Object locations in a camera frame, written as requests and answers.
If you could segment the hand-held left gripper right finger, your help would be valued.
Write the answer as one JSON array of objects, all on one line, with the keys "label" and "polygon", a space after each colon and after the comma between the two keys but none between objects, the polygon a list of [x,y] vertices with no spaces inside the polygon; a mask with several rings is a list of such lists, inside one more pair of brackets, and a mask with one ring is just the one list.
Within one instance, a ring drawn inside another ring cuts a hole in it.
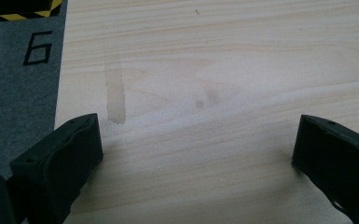
[{"label": "hand-held left gripper right finger", "polygon": [[359,133],[332,120],[303,115],[292,164],[336,209],[359,224]]}]

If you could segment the black striped-edge stand base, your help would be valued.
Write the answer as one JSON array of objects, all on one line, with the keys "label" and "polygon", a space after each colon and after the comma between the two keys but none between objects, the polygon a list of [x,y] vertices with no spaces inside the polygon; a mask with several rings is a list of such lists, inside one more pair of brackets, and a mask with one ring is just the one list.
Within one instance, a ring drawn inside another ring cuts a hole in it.
[{"label": "black striped-edge stand base", "polygon": [[48,18],[60,13],[63,0],[0,0],[0,21]]}]

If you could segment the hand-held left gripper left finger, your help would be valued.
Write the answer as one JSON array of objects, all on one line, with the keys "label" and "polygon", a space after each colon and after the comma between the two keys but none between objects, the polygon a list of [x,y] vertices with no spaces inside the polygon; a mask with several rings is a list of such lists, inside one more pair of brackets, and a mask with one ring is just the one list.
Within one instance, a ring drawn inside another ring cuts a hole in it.
[{"label": "hand-held left gripper left finger", "polygon": [[103,160],[98,115],[65,122],[10,163],[29,224],[63,224]]}]

